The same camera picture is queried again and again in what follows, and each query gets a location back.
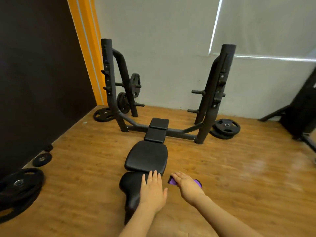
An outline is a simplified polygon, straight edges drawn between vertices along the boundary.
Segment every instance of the black padded cushion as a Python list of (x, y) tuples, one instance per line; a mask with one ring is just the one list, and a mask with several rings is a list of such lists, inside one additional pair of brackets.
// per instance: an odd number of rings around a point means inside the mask
[(164, 144), (139, 141), (127, 155), (125, 169), (148, 173), (156, 170), (163, 175), (168, 159), (168, 150)]
[(163, 144), (165, 142), (166, 133), (166, 130), (154, 129), (149, 127), (144, 140)]
[(133, 211), (136, 210), (139, 204), (139, 194), (143, 174), (144, 173), (141, 172), (127, 172), (122, 176), (119, 182), (119, 188), (126, 195), (125, 211), (128, 213), (133, 214)]
[(151, 123), (149, 124), (149, 127), (155, 128), (155, 129), (161, 129), (161, 130), (167, 130), (169, 125), (168, 119), (160, 119), (160, 118), (152, 118)]

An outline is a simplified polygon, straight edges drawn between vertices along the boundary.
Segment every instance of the hand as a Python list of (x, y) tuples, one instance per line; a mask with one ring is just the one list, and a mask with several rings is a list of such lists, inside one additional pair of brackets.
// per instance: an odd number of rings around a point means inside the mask
[(162, 191), (162, 181), (160, 173), (152, 171), (148, 174), (147, 184), (145, 175), (142, 176), (142, 186), (140, 188), (139, 205), (146, 206), (148, 210), (159, 212), (167, 201), (168, 188)]
[(171, 174), (171, 176), (178, 183), (182, 198), (184, 198), (190, 205), (195, 204), (197, 197), (205, 195), (203, 190), (189, 175), (182, 172), (176, 172), (175, 174)]

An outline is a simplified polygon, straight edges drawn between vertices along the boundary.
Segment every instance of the weight plate center hole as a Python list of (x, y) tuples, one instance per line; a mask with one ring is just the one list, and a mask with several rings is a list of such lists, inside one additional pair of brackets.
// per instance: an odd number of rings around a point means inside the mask
[(15, 186), (19, 186), (19, 185), (21, 185), (21, 184), (23, 184), (24, 183), (24, 180), (23, 179), (19, 179), (19, 180), (17, 180), (16, 182), (14, 182), (14, 185)]

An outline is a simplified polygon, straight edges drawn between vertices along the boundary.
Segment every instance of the purple cloth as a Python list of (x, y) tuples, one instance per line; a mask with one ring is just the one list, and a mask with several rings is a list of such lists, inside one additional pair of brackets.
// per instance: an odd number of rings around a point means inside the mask
[[(195, 183), (198, 184), (199, 187), (202, 188), (201, 182), (199, 182), (197, 179), (195, 179), (194, 181), (195, 181)], [(177, 182), (175, 181), (175, 179), (174, 179), (172, 176), (170, 176), (170, 178), (169, 178), (169, 180), (168, 180), (168, 184), (177, 185)]]

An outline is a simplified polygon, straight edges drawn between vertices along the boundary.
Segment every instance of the right hand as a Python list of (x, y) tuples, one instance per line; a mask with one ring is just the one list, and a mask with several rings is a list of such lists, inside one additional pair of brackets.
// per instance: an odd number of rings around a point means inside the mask
[(175, 174), (171, 174), (171, 176), (178, 183), (182, 198), (184, 198), (190, 205), (195, 204), (197, 197), (205, 195), (202, 188), (200, 188), (189, 175), (182, 172), (176, 172)]

